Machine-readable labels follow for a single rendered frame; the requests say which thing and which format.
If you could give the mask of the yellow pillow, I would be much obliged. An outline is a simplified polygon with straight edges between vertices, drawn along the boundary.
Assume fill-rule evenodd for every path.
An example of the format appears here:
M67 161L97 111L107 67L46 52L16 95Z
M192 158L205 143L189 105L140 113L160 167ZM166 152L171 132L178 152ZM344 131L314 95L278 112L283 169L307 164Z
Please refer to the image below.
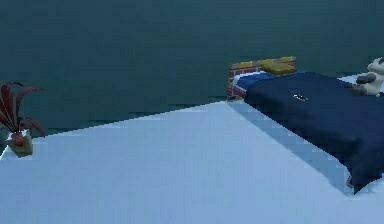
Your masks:
M273 75L285 75L297 71L295 66L286 63L267 63L262 65L261 69Z

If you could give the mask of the bed with dark blue blanket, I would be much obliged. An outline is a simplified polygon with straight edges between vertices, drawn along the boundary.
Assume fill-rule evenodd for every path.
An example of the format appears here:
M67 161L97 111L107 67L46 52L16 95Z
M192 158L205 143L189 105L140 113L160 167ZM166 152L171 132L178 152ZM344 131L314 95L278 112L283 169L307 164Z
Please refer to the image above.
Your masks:
M245 104L334 156L350 173L347 185L359 192L384 175L384 83L379 97L352 93L355 83L260 69L237 75L233 87Z

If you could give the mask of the red house plant in pot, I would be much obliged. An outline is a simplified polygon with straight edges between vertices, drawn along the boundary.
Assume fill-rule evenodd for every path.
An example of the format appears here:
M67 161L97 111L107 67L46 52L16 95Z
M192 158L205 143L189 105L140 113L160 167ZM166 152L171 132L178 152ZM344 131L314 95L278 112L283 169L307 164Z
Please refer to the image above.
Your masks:
M23 99L36 91L42 91L42 88L26 87L21 82L6 82L0 87L0 125L8 132L7 147L18 158L33 154L32 129L42 137L46 136L36 120L19 113Z

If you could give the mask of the white and grey plush toy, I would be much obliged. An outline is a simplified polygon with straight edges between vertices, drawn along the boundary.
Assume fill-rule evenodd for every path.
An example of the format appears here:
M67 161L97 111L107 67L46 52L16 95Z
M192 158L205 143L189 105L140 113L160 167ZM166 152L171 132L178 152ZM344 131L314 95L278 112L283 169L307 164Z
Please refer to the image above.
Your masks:
M349 90L358 95L379 97L384 83L384 56L374 59L367 70L367 74L359 76Z

